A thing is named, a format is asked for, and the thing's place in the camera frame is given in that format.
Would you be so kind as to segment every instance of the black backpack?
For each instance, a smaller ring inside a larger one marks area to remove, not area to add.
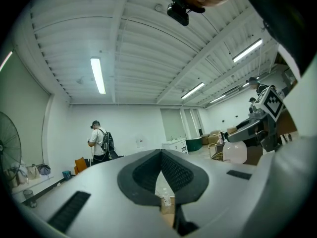
[[[103,149],[106,154],[113,160],[119,158],[119,156],[117,155],[117,153],[114,150],[114,143],[113,143],[113,138],[111,136],[110,132],[103,132],[101,129],[98,128],[98,130],[100,130],[104,137],[103,137],[103,142],[101,144],[101,149]]]

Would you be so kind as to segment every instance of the electric fan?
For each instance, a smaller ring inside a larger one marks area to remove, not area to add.
[[[21,164],[21,142],[18,131],[11,119],[0,112],[0,172],[9,170],[13,163]],[[13,176],[7,178],[11,181],[15,178],[19,168],[11,169]]]

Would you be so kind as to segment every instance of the trash bin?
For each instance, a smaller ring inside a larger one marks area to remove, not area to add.
[[[63,171],[63,176],[64,176],[65,180],[71,179],[70,171]]]
[[[35,199],[31,199],[34,195],[33,195],[33,191],[30,189],[26,189],[23,191],[23,195],[25,197],[25,199],[27,200],[27,205],[30,206],[31,208],[35,208],[37,207],[37,202]]]

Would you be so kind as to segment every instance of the fluorescent light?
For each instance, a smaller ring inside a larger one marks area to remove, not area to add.
[[[12,51],[10,51],[10,53],[4,59],[3,63],[0,66],[0,71],[2,70],[3,66],[5,65],[6,61],[8,61],[8,59],[10,58],[11,55],[12,55]]]
[[[91,68],[93,69],[95,82],[97,84],[99,93],[106,94],[104,80],[103,80],[103,74],[101,72],[100,59],[99,58],[91,58],[90,63],[91,63]]]
[[[215,100],[213,100],[213,101],[210,101],[210,103],[213,103],[213,102],[215,102],[215,101],[217,101],[217,100],[220,100],[220,99],[222,99],[222,98],[224,98],[224,97],[226,97],[225,95],[222,95],[221,97],[219,97],[218,99],[215,99]]]
[[[190,90],[187,94],[185,94],[182,97],[182,99],[186,99],[188,96],[190,96],[191,94],[195,93],[198,89],[202,88],[204,85],[205,85],[204,83],[200,83],[198,86],[196,86],[195,88]]]
[[[259,45],[263,43],[262,39],[257,40],[254,42],[251,46],[247,47],[244,51],[242,51],[239,55],[233,58],[234,62],[237,62],[240,60],[242,57],[246,56],[248,53],[250,53],[252,50],[256,49]]]

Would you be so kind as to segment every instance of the person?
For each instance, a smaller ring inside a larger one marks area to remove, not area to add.
[[[90,128],[93,129],[93,132],[90,139],[88,139],[88,145],[94,147],[93,165],[110,160],[109,156],[101,148],[106,130],[100,126],[100,122],[97,120],[93,121],[93,125]]]
[[[284,100],[285,95],[282,90],[277,89],[275,85],[271,85],[271,88],[277,93],[281,100]]]
[[[249,107],[249,112],[250,112],[250,113],[253,113],[252,105],[253,105],[253,103],[254,103],[255,101],[256,101],[256,99],[253,98],[253,97],[251,97],[251,98],[249,99],[249,102],[251,102],[251,105],[250,105],[250,107]]]
[[[250,77],[246,82],[249,83],[252,89],[256,89],[258,96],[268,87],[268,85],[261,84],[255,77]]]
[[[191,11],[228,0],[181,0]],[[310,13],[314,0],[249,0],[264,20],[269,34],[294,58],[303,75],[316,54],[315,18]]]

